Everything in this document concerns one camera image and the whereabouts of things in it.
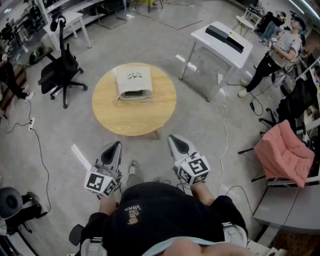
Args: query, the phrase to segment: gray t-shirt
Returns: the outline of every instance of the gray t-shirt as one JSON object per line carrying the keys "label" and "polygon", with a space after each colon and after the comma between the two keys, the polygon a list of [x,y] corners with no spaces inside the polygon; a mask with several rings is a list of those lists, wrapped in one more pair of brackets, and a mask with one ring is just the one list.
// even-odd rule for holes
{"label": "gray t-shirt", "polygon": [[[295,50],[295,56],[294,56],[294,59],[295,59],[298,56],[299,50],[301,47],[300,35],[292,34],[288,30],[281,32],[279,35],[280,35],[280,38],[278,40],[278,46],[279,44],[283,44],[284,51],[286,53],[289,53],[291,48],[293,48]],[[277,63],[281,68],[283,68],[287,63],[289,63],[289,60],[287,60],[285,57],[279,56],[274,51],[270,53],[270,55],[271,55],[271,58],[274,60],[274,62]]]}

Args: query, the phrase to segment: ceiling light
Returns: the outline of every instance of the ceiling light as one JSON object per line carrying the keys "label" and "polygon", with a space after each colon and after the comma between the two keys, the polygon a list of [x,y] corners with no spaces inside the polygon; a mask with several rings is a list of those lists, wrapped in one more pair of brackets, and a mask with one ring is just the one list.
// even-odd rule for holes
{"label": "ceiling light", "polygon": [[300,12],[302,12],[302,14],[305,14],[303,10],[300,9],[300,7],[298,5],[296,5],[292,0],[289,0],[291,2],[291,4],[293,4],[295,6],[295,8],[297,8]]}
{"label": "ceiling light", "polygon": [[318,20],[320,20],[320,17],[319,15],[315,12],[314,9],[312,9],[312,7],[305,1],[305,0],[301,0],[305,5],[306,7],[317,17]]}

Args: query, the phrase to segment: blue jeans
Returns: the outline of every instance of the blue jeans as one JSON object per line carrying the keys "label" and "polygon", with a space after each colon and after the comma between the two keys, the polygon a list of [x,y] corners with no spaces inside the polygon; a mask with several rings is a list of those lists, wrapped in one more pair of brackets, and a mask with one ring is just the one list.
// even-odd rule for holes
{"label": "blue jeans", "polygon": [[270,21],[268,26],[266,27],[264,33],[262,34],[262,36],[260,37],[260,39],[263,40],[270,40],[272,35],[275,33],[276,31],[276,24],[273,23],[273,21]]}

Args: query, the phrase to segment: white cable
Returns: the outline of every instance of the white cable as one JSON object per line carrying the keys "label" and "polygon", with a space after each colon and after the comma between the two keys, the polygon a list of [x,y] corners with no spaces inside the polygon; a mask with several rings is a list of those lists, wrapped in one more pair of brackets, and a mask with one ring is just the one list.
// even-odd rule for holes
{"label": "white cable", "polygon": [[225,151],[223,153],[223,155],[220,157],[220,163],[221,163],[221,168],[222,168],[222,174],[221,174],[221,178],[220,178],[220,186],[219,186],[219,191],[218,191],[218,196],[220,196],[220,189],[221,189],[221,185],[222,185],[222,178],[225,174],[225,169],[224,169],[224,163],[222,161],[222,158],[225,156],[227,150],[228,150],[228,131],[227,131],[227,127],[226,127],[226,124],[225,124],[225,120],[227,118],[227,105],[228,105],[228,95],[226,93],[226,90],[225,88],[223,88],[223,91],[224,91],[224,94],[226,96],[226,100],[224,100],[223,98],[219,98],[219,101],[221,103],[218,104],[218,107],[221,108],[221,109],[224,109],[224,119],[223,119],[223,126],[224,126],[224,129],[225,129],[225,133],[226,133],[226,138],[225,138]]}

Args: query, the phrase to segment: gray pants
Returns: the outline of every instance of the gray pants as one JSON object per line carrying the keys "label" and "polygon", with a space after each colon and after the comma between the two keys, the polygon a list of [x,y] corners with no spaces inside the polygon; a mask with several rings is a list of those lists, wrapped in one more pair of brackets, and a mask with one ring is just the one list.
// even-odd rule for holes
{"label": "gray pants", "polygon": [[125,184],[125,190],[127,190],[128,188],[138,185],[140,183],[144,183],[144,179],[138,177],[137,175],[129,175],[129,178]]}

